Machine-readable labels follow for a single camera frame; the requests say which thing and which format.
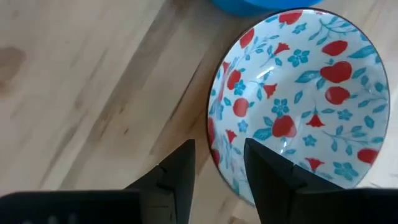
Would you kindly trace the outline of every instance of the black device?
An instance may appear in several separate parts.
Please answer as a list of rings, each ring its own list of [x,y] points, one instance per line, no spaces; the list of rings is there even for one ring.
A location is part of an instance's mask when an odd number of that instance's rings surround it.
[[[398,223],[398,190],[345,190],[253,139],[246,175],[261,223]]]
[[[0,198],[1,224],[186,224],[195,183],[188,140],[124,190],[21,192]]]
[[[398,223],[398,190],[344,190],[253,139],[244,161],[261,223]],[[0,223],[186,224],[194,182],[195,142],[188,140],[124,190],[4,196]]]

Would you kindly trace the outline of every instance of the table surface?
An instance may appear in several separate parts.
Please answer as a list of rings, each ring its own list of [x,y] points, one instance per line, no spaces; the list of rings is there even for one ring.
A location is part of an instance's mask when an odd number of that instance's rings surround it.
[[[317,7],[358,25],[381,54],[391,119],[361,186],[397,187],[398,1]],[[120,189],[195,138],[190,223],[259,223],[222,181],[205,137],[216,66],[258,20],[205,0],[0,0],[0,194]]]

